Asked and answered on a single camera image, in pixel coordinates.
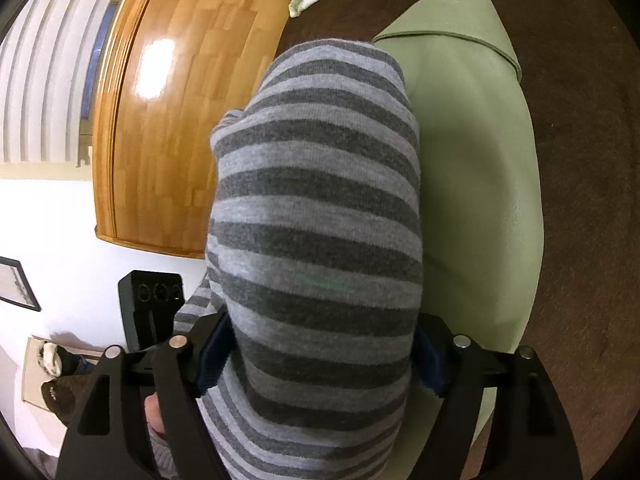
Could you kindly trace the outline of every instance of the striped sweater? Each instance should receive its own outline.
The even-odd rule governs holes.
[[[234,480],[369,480],[394,444],[422,293],[418,126],[398,64],[321,40],[213,130],[207,273],[238,350],[198,401]]]

